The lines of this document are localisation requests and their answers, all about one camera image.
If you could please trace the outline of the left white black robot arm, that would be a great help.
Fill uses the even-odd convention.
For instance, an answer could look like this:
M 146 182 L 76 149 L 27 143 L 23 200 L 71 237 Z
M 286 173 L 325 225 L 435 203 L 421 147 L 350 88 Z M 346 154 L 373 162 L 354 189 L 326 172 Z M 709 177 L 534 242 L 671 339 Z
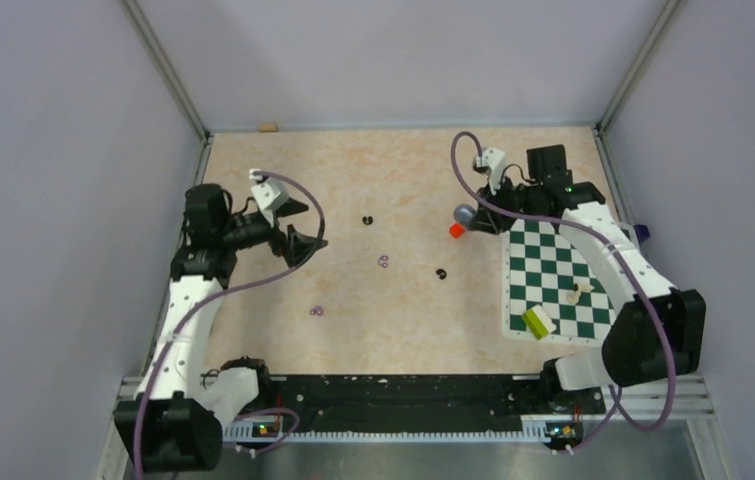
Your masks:
M 215 183 L 186 191 L 182 243 L 170 263 L 169 306 L 153 359 L 136 393 L 117 403 L 115 427 L 138 479 L 154 473 L 209 471 L 219 463 L 224 430 L 244 414 L 272 404 L 273 386 L 265 364 L 242 358 L 219 370 L 209 387 L 201 384 L 214 319 L 226 296 L 268 285 L 301 268 L 327 241 L 322 232 L 304 235 L 284 217 L 315 209 L 293 199 L 293 181 L 262 172 L 241 208 Z M 287 268 L 261 280 L 233 286 L 239 252 L 266 245 Z

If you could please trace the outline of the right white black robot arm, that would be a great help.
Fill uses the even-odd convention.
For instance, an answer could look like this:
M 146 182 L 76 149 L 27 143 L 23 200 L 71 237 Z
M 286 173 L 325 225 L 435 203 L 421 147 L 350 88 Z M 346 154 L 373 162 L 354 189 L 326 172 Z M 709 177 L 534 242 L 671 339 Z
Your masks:
M 575 182 L 563 145 L 527 152 L 529 179 L 513 183 L 503 151 L 478 146 L 472 160 L 486 183 L 475 193 L 470 230 L 506 232 L 518 221 L 544 222 L 575 248 L 616 315 L 600 346 L 545 363 L 542 404 L 565 412 L 580 390 L 672 380 L 700 362 L 706 302 L 654 269 L 614 220 L 600 190 Z

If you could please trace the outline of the red block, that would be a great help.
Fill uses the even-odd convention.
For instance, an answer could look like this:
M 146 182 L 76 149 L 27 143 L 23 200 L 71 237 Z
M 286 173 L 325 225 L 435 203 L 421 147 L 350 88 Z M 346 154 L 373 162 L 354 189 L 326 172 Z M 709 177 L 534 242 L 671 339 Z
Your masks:
M 466 228 L 459 223 L 454 223 L 449 227 L 449 234 L 452 238 L 458 239 L 466 233 Z

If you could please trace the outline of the cream chess piece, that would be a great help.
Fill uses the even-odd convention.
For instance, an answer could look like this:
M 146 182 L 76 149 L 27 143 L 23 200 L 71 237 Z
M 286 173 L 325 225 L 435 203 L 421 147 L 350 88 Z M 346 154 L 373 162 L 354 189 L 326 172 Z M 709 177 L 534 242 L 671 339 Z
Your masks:
M 590 283 L 575 283 L 573 289 L 566 296 L 566 300 L 571 305 L 577 305 L 584 293 L 591 293 L 594 287 Z

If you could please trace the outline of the green white chessboard mat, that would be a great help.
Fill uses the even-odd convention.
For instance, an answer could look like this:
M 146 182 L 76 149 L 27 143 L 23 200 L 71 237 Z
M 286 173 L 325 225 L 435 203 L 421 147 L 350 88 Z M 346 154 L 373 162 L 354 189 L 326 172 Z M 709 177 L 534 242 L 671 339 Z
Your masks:
M 501 235 L 502 334 L 512 340 L 598 346 L 609 333 L 616 314 L 606 290 L 580 253 L 549 223 L 517 220 Z M 575 283 L 590 283 L 577 305 L 566 296 Z M 557 326 L 555 333 L 536 340 L 521 315 L 541 304 Z

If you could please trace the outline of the small wooden block at wall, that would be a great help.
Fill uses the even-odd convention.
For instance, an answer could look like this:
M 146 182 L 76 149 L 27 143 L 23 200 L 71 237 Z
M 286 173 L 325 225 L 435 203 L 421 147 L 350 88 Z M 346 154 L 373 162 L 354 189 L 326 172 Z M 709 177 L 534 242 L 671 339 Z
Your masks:
M 274 122 L 261 123 L 257 126 L 257 131 L 261 133 L 274 133 L 279 131 L 279 126 Z

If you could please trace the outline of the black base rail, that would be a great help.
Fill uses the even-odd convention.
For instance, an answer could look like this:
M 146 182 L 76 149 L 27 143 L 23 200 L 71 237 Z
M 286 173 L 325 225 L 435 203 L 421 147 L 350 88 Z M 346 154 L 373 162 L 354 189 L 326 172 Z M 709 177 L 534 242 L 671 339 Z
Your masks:
M 298 433 L 517 432 L 522 416 L 555 412 L 536 377 L 506 374 L 289 375 L 262 384 L 255 405 L 295 411 Z

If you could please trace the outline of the lime green white brick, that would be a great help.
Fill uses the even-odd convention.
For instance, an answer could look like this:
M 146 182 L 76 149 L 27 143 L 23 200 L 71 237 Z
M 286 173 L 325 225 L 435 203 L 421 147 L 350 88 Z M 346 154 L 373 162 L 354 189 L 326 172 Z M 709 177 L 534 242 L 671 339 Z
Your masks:
M 545 312 L 541 304 L 534 305 L 527 309 L 522 315 L 521 319 L 526 326 L 527 330 L 533 335 L 536 340 L 541 340 L 547 336 L 555 333 L 557 326 L 551 317 Z

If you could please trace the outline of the purple object beside table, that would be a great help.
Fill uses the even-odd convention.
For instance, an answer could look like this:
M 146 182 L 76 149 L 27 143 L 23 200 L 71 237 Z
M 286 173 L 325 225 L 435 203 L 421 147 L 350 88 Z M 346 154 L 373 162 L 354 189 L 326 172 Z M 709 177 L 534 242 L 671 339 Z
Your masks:
M 635 224 L 633 226 L 633 229 L 636 234 L 637 241 L 640 244 L 643 244 L 651 237 L 651 233 L 647 225 Z

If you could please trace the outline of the purple grey earbud charging case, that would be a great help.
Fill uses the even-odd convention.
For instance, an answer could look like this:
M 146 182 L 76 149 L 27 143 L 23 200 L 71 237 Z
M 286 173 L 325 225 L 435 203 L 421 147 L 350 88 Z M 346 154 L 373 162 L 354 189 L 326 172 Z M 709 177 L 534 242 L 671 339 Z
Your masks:
M 465 229 L 470 229 L 477 215 L 477 209 L 468 204 L 458 205 L 453 211 L 454 221 Z

